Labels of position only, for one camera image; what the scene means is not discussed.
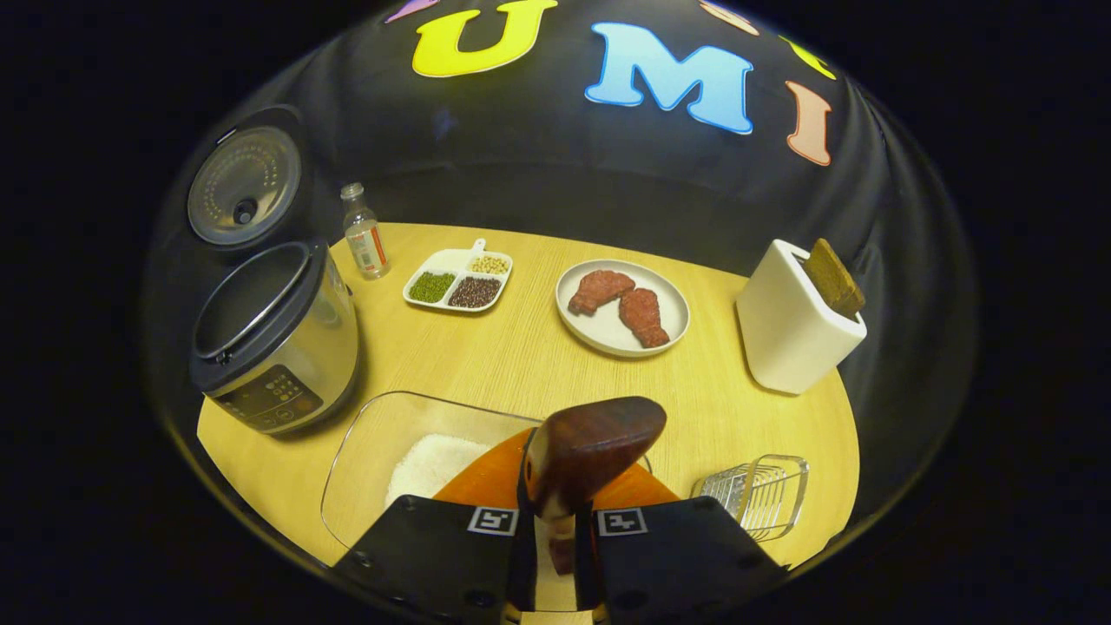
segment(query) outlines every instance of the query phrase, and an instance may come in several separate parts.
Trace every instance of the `yellow letter u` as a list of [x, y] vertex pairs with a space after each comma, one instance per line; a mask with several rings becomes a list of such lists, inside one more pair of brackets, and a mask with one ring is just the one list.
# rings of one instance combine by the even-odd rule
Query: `yellow letter u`
[[532, 49], [544, 9], [557, 4], [556, 0], [519, 0], [498, 7], [506, 13], [501, 41], [476, 52], [460, 52], [459, 37], [467, 22], [480, 11], [471, 9], [434, 19], [417, 29], [420, 41], [413, 52], [413, 71], [421, 75], [447, 78], [511, 63]]

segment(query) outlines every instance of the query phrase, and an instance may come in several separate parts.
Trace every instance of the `metal rack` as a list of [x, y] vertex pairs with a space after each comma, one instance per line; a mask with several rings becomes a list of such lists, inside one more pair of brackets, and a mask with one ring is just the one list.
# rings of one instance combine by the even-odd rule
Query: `metal rack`
[[691, 497], [718, 500], [753, 541], [772, 541], [798, 522], [809, 472], [804, 458], [765, 454], [699, 480], [691, 488]]

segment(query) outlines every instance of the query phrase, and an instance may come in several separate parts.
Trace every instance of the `red beans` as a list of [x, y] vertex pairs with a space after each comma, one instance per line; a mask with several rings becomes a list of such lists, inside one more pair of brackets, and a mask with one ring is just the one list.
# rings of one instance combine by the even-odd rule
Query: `red beans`
[[448, 305], [481, 308], [493, 301], [500, 288], [501, 282], [493, 278], [463, 278], [448, 299]]

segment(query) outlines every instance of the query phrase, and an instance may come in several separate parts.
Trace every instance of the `bottle cap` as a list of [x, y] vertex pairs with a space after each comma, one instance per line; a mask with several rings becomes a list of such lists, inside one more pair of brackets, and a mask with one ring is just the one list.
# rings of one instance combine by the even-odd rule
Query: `bottle cap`
[[362, 194], [362, 184], [359, 182], [352, 182], [350, 184], [344, 184], [340, 189], [340, 199], [351, 200]]

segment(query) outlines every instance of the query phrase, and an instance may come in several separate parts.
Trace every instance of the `bottle label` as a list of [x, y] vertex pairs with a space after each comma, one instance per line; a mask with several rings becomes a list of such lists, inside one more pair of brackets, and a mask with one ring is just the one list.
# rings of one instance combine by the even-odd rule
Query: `bottle label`
[[351, 245], [357, 262], [364, 270], [371, 271], [386, 264], [386, 252], [382, 250], [382, 239], [378, 234], [378, 225], [348, 236], [348, 243]]

